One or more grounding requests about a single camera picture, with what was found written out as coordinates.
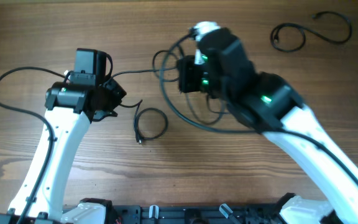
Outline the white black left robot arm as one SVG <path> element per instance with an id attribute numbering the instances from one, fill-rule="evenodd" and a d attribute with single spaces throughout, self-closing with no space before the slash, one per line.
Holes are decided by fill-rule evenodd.
<path id="1" fill-rule="evenodd" d="M 44 123 L 29 171 L 0 223 L 114 223 L 109 200 L 85 198 L 63 212 L 68 176 L 81 140 L 92 122 L 116 117 L 126 92 L 112 79 L 106 52 L 77 49 L 75 66 L 46 92 Z"/>

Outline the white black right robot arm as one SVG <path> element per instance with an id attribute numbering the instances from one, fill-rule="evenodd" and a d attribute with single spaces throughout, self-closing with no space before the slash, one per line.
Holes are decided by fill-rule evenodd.
<path id="1" fill-rule="evenodd" d="M 298 92 L 279 75 L 256 72 L 229 29 L 202 22 L 188 36 L 196 53 L 177 62 L 180 91 L 223 100 L 239 123 L 286 152 L 326 197 L 315 201 L 287 194 L 275 216 L 285 223 L 358 223 L 358 167 Z"/>

